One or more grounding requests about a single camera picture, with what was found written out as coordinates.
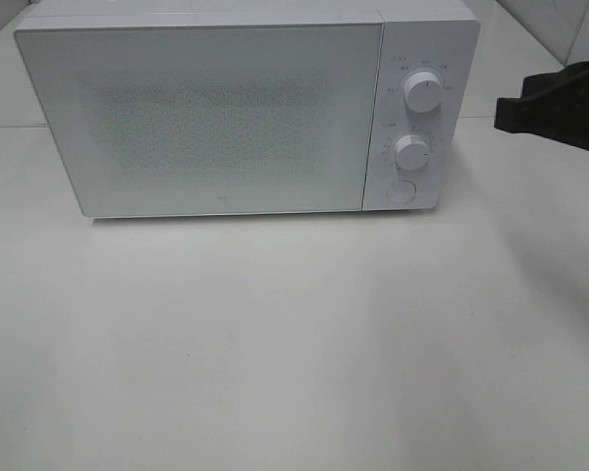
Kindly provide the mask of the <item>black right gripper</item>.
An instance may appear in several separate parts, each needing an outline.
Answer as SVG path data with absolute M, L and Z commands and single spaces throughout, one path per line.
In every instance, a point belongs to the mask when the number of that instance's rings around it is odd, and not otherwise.
M 589 61 L 525 78 L 518 98 L 497 100 L 494 128 L 589 151 Z

